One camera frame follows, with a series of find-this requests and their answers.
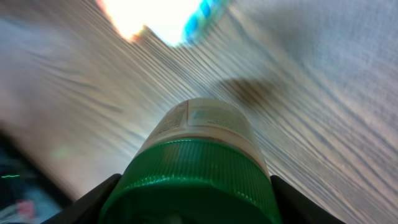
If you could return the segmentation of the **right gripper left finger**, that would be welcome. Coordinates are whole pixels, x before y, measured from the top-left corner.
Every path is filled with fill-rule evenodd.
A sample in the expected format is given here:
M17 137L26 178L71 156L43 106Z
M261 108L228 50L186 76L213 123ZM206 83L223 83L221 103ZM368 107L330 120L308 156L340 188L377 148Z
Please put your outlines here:
M99 220L101 208L121 176L121 174L113 174L71 206L42 222L42 224L96 224Z

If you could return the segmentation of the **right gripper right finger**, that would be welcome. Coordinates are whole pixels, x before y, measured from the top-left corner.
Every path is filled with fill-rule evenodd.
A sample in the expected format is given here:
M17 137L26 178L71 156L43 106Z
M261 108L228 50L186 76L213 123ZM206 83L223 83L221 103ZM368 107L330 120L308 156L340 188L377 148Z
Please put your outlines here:
M345 224L277 175L271 184L285 224Z

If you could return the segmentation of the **green lid jar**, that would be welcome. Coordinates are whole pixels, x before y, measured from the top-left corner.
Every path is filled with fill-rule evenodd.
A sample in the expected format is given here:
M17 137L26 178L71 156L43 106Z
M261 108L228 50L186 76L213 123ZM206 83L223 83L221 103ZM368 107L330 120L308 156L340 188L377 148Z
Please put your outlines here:
M170 109L122 174L100 223L281 223L249 121L221 100Z

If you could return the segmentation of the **white barcode scanner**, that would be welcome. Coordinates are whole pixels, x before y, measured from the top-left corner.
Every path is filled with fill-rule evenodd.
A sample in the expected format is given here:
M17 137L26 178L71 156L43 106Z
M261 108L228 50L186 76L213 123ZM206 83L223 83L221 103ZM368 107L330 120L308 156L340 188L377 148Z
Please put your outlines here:
M153 32L172 47L204 38L230 0L96 0L116 32L134 42Z

